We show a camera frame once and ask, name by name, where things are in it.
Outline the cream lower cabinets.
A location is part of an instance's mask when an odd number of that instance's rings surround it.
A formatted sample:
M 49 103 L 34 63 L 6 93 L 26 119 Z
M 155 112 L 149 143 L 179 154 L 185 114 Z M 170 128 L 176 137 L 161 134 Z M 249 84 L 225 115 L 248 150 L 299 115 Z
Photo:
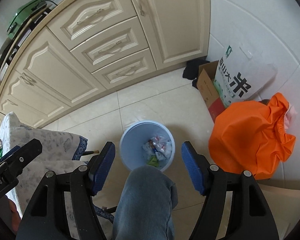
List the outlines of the cream lower cabinets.
M 0 124 L 34 128 L 205 56 L 210 0 L 64 0 L 0 62 Z

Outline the cardboard box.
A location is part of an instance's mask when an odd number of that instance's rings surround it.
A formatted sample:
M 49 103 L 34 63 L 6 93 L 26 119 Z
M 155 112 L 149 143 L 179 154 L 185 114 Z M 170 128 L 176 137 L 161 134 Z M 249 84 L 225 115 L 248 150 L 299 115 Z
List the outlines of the cardboard box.
M 225 110 L 222 100 L 213 85 L 217 66 L 218 61 L 202 64 L 199 67 L 197 81 L 197 89 L 206 104 L 213 122 Z

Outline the trash inside bin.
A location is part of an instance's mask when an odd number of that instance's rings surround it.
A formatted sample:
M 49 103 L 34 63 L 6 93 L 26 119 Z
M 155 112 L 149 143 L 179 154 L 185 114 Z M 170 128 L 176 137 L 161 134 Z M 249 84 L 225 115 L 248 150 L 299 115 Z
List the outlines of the trash inside bin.
M 172 142 L 170 139 L 157 135 L 143 144 L 147 165 L 162 169 L 172 155 Z

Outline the light blue trash bin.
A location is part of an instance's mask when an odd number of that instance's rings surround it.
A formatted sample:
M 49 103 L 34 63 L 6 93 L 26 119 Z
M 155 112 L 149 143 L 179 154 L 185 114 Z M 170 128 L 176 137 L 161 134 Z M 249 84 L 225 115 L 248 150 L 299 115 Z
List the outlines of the light blue trash bin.
M 120 140 L 120 157 L 129 170 L 149 165 L 164 172 L 175 154 L 172 133 L 159 122 L 145 120 L 132 124 Z

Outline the round table floral cloth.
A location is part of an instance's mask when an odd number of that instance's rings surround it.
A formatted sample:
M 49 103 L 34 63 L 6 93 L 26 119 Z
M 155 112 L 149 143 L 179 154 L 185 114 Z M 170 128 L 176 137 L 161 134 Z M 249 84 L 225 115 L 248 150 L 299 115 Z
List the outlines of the round table floral cloth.
M 21 215 L 21 219 L 46 172 L 53 171 L 56 174 L 71 173 L 79 166 L 89 163 L 89 161 L 82 162 L 80 160 L 87 148 L 87 139 L 71 133 L 30 128 L 22 124 L 14 113 L 8 113 L 4 117 L 0 126 L 0 139 L 2 140 L 3 155 L 15 146 L 24 146 L 32 139 L 38 139 L 43 146 L 42 153 L 30 162 L 23 169 L 22 174 L 18 176 L 18 185 L 6 193 L 16 202 L 17 214 Z M 65 192 L 64 198 L 71 239 L 79 239 L 70 193 Z M 100 217 L 108 220 L 114 219 L 113 215 L 101 208 L 96 207 L 96 212 L 98 220 Z M 20 224 L 21 221 L 12 224 L 15 238 Z

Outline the white rice sack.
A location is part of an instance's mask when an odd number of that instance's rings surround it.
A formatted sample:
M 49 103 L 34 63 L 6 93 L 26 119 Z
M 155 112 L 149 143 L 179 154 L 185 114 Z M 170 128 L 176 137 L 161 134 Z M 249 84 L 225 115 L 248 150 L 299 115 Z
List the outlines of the white rice sack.
M 217 64 L 213 85 L 224 107 L 252 99 L 277 74 L 249 44 L 231 43 Z

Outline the black gas stove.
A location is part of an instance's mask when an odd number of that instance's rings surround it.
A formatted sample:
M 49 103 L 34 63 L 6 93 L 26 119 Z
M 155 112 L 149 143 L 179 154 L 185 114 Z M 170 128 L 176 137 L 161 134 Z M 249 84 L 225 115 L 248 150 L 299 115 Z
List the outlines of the black gas stove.
M 32 17 L 21 24 L 21 27 L 13 38 L 7 38 L 0 48 L 0 70 L 5 63 L 10 64 L 17 51 L 19 50 L 22 39 L 26 38 L 28 31 L 32 32 L 34 28 L 45 18 L 52 9 L 45 7 L 35 13 Z

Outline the green electric cooker pot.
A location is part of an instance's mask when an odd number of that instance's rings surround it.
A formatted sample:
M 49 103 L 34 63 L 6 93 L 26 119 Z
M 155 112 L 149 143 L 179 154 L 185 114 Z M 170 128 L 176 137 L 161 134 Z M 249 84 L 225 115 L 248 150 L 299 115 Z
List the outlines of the green electric cooker pot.
M 31 0 L 17 9 L 7 29 L 7 36 L 13 39 L 19 28 L 41 9 L 47 7 L 45 0 Z

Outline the black cloth on floor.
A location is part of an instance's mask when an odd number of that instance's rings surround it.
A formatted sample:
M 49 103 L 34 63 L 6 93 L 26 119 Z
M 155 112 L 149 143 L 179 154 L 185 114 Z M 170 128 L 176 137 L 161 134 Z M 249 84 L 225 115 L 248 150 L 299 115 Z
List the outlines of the black cloth on floor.
M 207 64 L 209 61 L 198 58 L 187 61 L 186 67 L 183 71 L 183 78 L 192 81 L 192 86 L 197 89 L 197 81 L 199 77 L 199 67 L 203 64 Z

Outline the person's jeans leg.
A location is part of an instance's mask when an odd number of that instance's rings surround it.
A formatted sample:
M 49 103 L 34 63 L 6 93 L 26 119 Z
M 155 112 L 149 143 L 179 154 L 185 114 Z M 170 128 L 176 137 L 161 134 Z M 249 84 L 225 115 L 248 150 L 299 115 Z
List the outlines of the person's jeans leg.
M 114 217 L 113 239 L 175 239 L 175 182 L 152 166 L 130 172 Z

